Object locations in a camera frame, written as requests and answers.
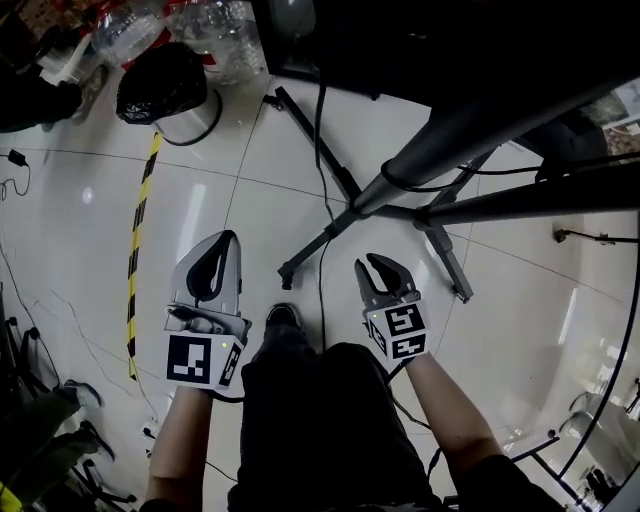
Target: black sleeve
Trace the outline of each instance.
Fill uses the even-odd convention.
[[[564,512],[564,508],[508,457],[494,455],[476,464],[460,483],[460,510]]]
[[[142,505],[140,512],[180,512],[180,507],[167,500],[151,500]]]

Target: black plastic bag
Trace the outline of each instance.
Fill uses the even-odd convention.
[[[166,43],[140,55],[124,74],[116,114],[129,124],[151,124],[191,110],[206,98],[200,56],[183,43]]]

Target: leg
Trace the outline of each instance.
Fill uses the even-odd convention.
[[[60,482],[80,457],[97,451],[98,443],[88,430],[58,436],[20,470],[11,491],[23,505],[31,505]]]
[[[56,389],[27,402],[0,421],[0,481],[10,482],[55,435],[63,421],[80,409],[75,388]]]
[[[435,506],[422,461],[385,384],[386,371],[373,354],[341,343],[327,350],[322,364],[331,505]]]
[[[269,324],[242,370],[242,463],[229,492],[231,512],[299,510],[317,500],[320,362],[299,328]]]

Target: forearm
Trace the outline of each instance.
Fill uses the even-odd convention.
[[[431,354],[416,357],[407,373],[452,472],[464,473],[483,458],[502,453],[480,411]]]
[[[177,388],[151,456],[148,500],[163,498],[198,508],[212,403],[199,389]]]

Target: black pole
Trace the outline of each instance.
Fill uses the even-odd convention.
[[[540,58],[536,48],[530,53],[531,60]],[[544,64],[551,79],[542,69],[531,67],[528,57],[528,53],[519,55],[515,67],[492,77],[492,87],[482,89],[478,97],[438,112],[437,117],[432,112],[433,121],[387,162],[387,172],[408,185],[428,183],[640,75],[640,61],[596,65],[593,60],[580,59],[567,65],[564,57],[557,60],[549,55]],[[369,214],[403,193],[379,174],[353,206]]]
[[[582,498],[578,496],[578,493],[574,491],[571,486],[562,479],[560,475],[558,475],[553,469],[551,469],[549,465],[544,461],[544,459],[540,457],[540,455],[534,453],[531,455],[531,457],[533,457],[533,459],[538,464],[540,464],[542,469],[544,469],[549,474],[549,476],[553,478],[569,496],[571,496],[571,498],[576,502],[578,506],[582,507],[585,512],[591,512],[591,507],[582,501]]]
[[[640,162],[576,173],[465,201],[425,207],[417,215],[427,225],[547,217],[640,209]]]
[[[638,214],[638,235],[640,235],[640,213]],[[638,251],[638,255],[636,257],[636,279],[633,285],[633,297],[631,298],[631,308],[629,310],[629,320],[627,321],[627,328],[624,332],[624,337],[622,338],[622,344],[620,345],[620,354],[618,355],[618,360],[616,361],[616,365],[613,368],[613,372],[611,373],[611,377],[609,378],[609,384],[607,384],[607,389],[605,389],[602,400],[600,401],[600,405],[598,406],[598,410],[593,415],[593,419],[584,435],[580,439],[578,446],[569,457],[569,460],[560,471],[560,477],[563,477],[565,473],[571,467],[571,464],[576,460],[580,451],[584,448],[584,445],[587,443],[591,432],[598,424],[598,420],[602,413],[604,412],[604,408],[607,406],[607,402],[609,401],[609,397],[613,392],[613,386],[616,383],[616,379],[618,378],[618,374],[620,373],[620,368],[622,368],[622,363],[624,361],[625,354],[627,353],[627,347],[629,346],[629,339],[631,338],[631,332],[633,331],[633,322],[636,318],[636,309],[638,307],[638,292],[640,289],[640,250]]]

